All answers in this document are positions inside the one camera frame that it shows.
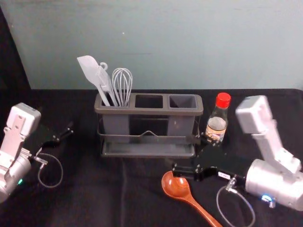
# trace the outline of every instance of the drip tray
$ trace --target drip tray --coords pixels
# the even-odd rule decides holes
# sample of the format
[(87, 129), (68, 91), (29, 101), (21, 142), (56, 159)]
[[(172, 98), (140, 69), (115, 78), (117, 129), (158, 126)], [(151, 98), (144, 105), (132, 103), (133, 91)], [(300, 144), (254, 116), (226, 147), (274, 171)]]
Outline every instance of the drip tray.
[(101, 155), (107, 157), (191, 158), (195, 155), (195, 148), (192, 144), (130, 144), (104, 141)]

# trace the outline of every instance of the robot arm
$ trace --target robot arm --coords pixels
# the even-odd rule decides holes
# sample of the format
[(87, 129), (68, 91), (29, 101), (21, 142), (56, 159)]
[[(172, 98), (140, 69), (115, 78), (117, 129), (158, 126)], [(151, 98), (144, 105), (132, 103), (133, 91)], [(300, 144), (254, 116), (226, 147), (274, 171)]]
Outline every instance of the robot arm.
[(60, 136), (39, 125), (41, 114), (30, 106), (19, 103), (10, 110), (4, 139), (0, 148), (0, 203), (17, 187), (18, 182), (30, 170), (33, 160), (43, 168), (47, 161), (36, 153), (46, 145), (55, 145), (73, 133), (71, 125)]
[(207, 145), (190, 166), (173, 166), (173, 174), (202, 181), (216, 175), (229, 181), (226, 189), (242, 187), (268, 202), (303, 210), (303, 173), (301, 161), (282, 146), (265, 96), (246, 98), (236, 115), (245, 133), (257, 141), (264, 160), (247, 160), (224, 153), (216, 144)]
[(244, 133), (252, 134), (264, 160), (250, 166), (245, 189), (263, 200), (303, 210), (303, 173), (301, 161), (283, 148), (276, 121), (265, 96), (247, 97), (236, 115)]
[(30, 170), (29, 152), (22, 150), (25, 139), (37, 128), (40, 112), (24, 103), (11, 108), (4, 128), (5, 137), (0, 148), (0, 202), (5, 201), (18, 181)]

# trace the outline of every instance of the white sticker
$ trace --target white sticker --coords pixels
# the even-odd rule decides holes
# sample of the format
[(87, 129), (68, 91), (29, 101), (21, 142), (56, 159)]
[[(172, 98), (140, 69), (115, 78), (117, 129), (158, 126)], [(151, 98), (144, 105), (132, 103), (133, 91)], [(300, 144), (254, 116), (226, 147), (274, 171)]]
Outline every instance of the white sticker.
[(229, 176), (228, 174), (222, 173), (222, 172), (218, 172), (218, 176), (225, 178), (227, 180), (231, 179), (231, 176)]

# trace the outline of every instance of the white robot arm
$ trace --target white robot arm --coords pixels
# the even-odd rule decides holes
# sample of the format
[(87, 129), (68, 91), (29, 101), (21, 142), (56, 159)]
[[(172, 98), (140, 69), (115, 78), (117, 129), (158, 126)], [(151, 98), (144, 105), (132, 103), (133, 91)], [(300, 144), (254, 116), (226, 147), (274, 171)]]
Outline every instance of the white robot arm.
[(283, 148), (267, 98), (247, 97), (238, 106), (236, 115), (243, 132), (252, 134), (264, 158), (255, 159), (250, 166), (246, 176), (246, 191), (270, 202), (270, 207), (278, 202), (302, 211), (301, 161)]
[(36, 130), (41, 114), (30, 106), (19, 103), (10, 110), (5, 137), (0, 148), (0, 202), (5, 201), (18, 181), (30, 170), (28, 150), (22, 148), (25, 139)]

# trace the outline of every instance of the red bottle cap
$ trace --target red bottle cap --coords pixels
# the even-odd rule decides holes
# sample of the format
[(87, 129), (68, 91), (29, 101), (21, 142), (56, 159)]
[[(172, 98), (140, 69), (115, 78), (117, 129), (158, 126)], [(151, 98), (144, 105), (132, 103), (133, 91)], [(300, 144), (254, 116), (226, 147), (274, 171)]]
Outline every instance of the red bottle cap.
[(216, 106), (220, 108), (227, 108), (231, 103), (231, 96), (227, 93), (219, 93), (217, 95)]

